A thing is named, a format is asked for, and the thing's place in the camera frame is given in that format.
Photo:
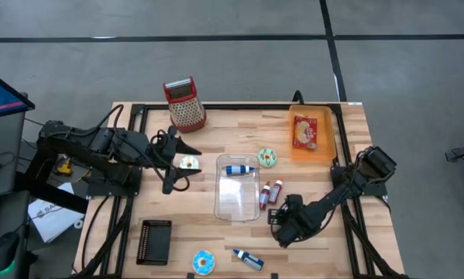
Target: computer mouse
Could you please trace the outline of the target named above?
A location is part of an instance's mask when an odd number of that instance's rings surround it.
[[[14,264],[16,248],[20,242],[20,236],[16,232],[7,232],[0,237],[0,271],[6,271]]]

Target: concrete floor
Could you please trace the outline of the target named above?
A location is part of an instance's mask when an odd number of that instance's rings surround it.
[[[464,33],[464,1],[329,0],[335,35]],[[317,1],[0,0],[0,37],[324,33]],[[398,162],[388,184],[406,273],[464,278],[464,40],[337,41],[349,101]],[[0,43],[0,77],[45,122],[95,124],[113,101],[162,101],[192,74],[203,101],[336,101],[325,41]],[[26,123],[23,136],[36,139]],[[66,276],[78,231],[39,250],[31,277]],[[61,258],[52,257],[62,254]]]

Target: wooden tabletop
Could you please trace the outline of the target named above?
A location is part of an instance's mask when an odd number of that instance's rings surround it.
[[[125,109],[119,127],[127,127],[130,107],[134,103],[123,103]],[[347,133],[351,157],[359,150],[371,145],[371,137],[363,106],[359,103],[342,103],[343,120]],[[274,149],[278,154],[277,165],[261,168],[260,184],[284,179],[279,200],[288,194],[301,194],[304,203],[318,200],[332,190],[329,165],[316,163],[294,163],[289,158],[289,122],[287,110],[208,110],[206,126],[193,133],[181,135],[188,145],[200,150],[198,158],[202,173],[190,177],[191,186],[185,192],[161,193],[161,181],[153,170],[144,170],[139,195],[135,198],[129,240],[125,254],[124,278],[139,277],[186,277],[192,269],[192,259],[199,250],[207,250],[215,256],[215,269],[210,277],[266,277],[278,273],[280,278],[320,277],[351,278],[347,242],[339,208],[328,227],[316,237],[302,243],[293,243],[287,249],[280,248],[272,238],[267,225],[267,213],[254,221],[229,222],[214,216],[216,158],[221,154],[252,154],[262,148]],[[167,129],[171,124],[167,110],[150,111],[146,135],[151,137],[158,129]],[[335,141],[341,150],[339,129],[334,118]],[[178,164],[180,156],[175,158]],[[74,266],[81,266],[81,251],[87,227],[102,198],[89,202],[81,241],[77,249]],[[377,199],[362,197],[364,217],[369,239],[386,262],[397,272],[403,273],[397,241],[388,209]],[[105,241],[111,213],[110,198],[95,220],[89,236],[86,259],[91,259]],[[166,266],[136,265],[139,234],[145,219],[171,220],[173,228],[170,243],[170,258]],[[361,272],[362,249],[356,240]],[[113,245],[109,272],[115,269],[118,240]],[[256,272],[240,262],[233,249],[242,249],[262,259],[265,264]]]

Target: small red bottle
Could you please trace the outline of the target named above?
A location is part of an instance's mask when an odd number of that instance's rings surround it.
[[[270,182],[266,182],[261,195],[259,196],[259,209],[266,210],[266,205],[268,204],[268,198],[270,197]]]
[[[282,181],[282,178],[280,177],[280,178],[278,178],[275,185],[273,185],[273,188],[271,189],[270,198],[268,199],[268,202],[270,204],[275,205],[277,203],[278,195],[280,194],[281,187],[282,187],[283,184],[284,184],[284,182]]]

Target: blue bottle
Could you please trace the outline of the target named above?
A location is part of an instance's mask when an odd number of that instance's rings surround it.
[[[242,250],[233,250],[233,252],[235,254],[237,254],[237,257],[242,260],[242,262],[244,262],[245,264],[247,264],[248,266],[252,267],[253,269],[257,270],[257,271],[261,271],[263,269],[263,265],[264,265],[264,262],[258,258],[256,258],[255,256],[247,253],[247,252],[244,252]]]
[[[256,169],[255,167],[244,166],[244,165],[226,166],[226,174],[227,175],[248,174],[249,172],[254,171],[255,169]]]

